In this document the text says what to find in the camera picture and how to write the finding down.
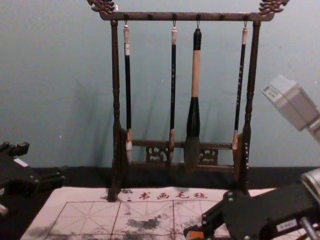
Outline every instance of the carved dragon finial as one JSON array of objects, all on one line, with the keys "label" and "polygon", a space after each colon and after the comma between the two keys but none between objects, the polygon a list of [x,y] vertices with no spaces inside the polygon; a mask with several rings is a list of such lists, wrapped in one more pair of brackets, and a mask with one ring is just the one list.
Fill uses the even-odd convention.
[{"label": "carved dragon finial", "polygon": [[274,13],[280,13],[284,9],[280,8],[281,5],[285,6],[290,0],[262,0],[259,7],[260,15],[268,15]]},{"label": "carved dragon finial", "polygon": [[91,9],[100,15],[111,15],[115,10],[115,3],[113,0],[87,0],[90,6],[94,4]]}]

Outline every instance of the teal wall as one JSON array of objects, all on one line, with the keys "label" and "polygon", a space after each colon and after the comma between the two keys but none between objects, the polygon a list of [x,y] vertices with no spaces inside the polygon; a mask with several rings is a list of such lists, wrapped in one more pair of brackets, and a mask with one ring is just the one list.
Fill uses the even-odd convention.
[{"label": "teal wall", "polygon": [[[118,0],[120,11],[256,12],[258,0]],[[320,146],[297,132],[261,94],[277,75],[297,81],[320,106],[320,2],[291,0],[262,23],[252,112],[251,166],[318,166]],[[119,23],[120,119],[126,127],[123,22]],[[128,22],[132,133],[167,140],[171,22]],[[195,22],[177,22],[176,140],[186,137]],[[242,22],[201,22],[202,141],[231,142]],[[248,25],[251,44],[252,25]],[[244,85],[248,80],[247,47]],[[242,93],[240,129],[246,91]],[[34,167],[111,166],[111,27],[85,0],[0,1],[0,141],[28,141]],[[144,150],[134,148],[135,160]],[[183,152],[175,152],[175,161]],[[219,153],[232,162],[231,152]]]}]

